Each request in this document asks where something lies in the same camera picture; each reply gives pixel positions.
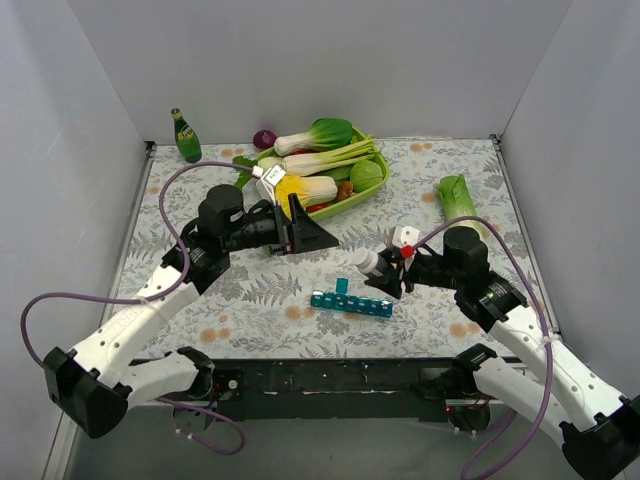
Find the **white pill bottle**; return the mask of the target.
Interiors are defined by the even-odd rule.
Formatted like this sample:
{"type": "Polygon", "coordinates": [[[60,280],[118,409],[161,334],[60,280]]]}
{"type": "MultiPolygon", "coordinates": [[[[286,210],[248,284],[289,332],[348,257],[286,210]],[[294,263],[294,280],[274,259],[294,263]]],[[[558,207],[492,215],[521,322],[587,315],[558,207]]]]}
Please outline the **white pill bottle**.
{"type": "Polygon", "coordinates": [[[370,249],[359,248],[353,253],[353,264],[364,275],[372,274],[376,271],[379,263],[379,255],[370,249]]]}

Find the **teal weekly pill organizer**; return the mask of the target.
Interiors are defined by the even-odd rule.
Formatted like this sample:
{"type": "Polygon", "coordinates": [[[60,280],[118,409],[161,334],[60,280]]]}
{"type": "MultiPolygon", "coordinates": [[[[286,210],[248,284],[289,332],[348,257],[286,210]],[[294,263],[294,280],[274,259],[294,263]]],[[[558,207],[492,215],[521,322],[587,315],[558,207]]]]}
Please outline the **teal weekly pill organizer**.
{"type": "Polygon", "coordinates": [[[392,316],[393,302],[350,295],[348,288],[349,281],[346,278],[338,278],[333,292],[314,290],[311,294],[310,306],[381,318],[392,316]]]}

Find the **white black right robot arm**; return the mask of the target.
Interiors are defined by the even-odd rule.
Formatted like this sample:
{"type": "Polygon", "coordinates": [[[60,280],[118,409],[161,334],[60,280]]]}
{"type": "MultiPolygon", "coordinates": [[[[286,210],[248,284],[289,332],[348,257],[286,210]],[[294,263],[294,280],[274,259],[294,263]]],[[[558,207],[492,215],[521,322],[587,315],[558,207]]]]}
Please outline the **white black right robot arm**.
{"type": "Polygon", "coordinates": [[[460,311],[527,367],[525,374],[479,344],[451,370],[464,397],[494,397],[542,429],[583,479],[613,479],[639,457],[639,400],[599,378],[506,279],[492,271],[478,232],[448,228],[440,254],[420,253],[418,230],[398,227],[384,250],[360,249],[367,285],[400,298],[417,284],[454,291],[460,311]]]}

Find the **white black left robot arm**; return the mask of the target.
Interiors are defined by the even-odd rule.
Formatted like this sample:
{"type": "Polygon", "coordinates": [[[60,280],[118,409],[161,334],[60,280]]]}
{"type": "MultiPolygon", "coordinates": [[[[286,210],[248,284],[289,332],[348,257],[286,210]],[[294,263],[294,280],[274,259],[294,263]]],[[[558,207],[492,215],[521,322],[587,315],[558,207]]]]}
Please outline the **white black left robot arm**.
{"type": "Polygon", "coordinates": [[[300,254],[336,247],[338,239],[305,212],[296,195],[288,212],[261,200],[244,208],[232,185],[211,188],[181,242],[167,252],[132,304],[69,351],[43,360],[51,400],[90,438],[112,431],[128,410],[166,394],[208,397],[214,364],[192,347],[139,365],[134,358],[180,311],[194,303],[230,266],[236,251],[268,247],[300,254]]]}

